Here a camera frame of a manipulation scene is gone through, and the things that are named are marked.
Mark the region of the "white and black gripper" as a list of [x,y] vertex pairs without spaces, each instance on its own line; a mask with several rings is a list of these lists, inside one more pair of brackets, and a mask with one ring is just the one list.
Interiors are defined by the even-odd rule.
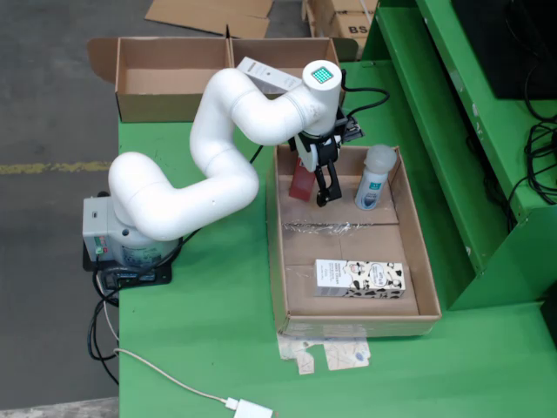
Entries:
[[[292,152],[297,152],[303,166],[308,172],[314,172],[318,183],[317,205],[325,206],[329,199],[342,197],[338,176],[334,163],[339,157],[342,140],[340,135],[330,132],[326,135],[312,135],[305,131],[288,140]],[[320,167],[328,167],[331,184],[327,187]]]

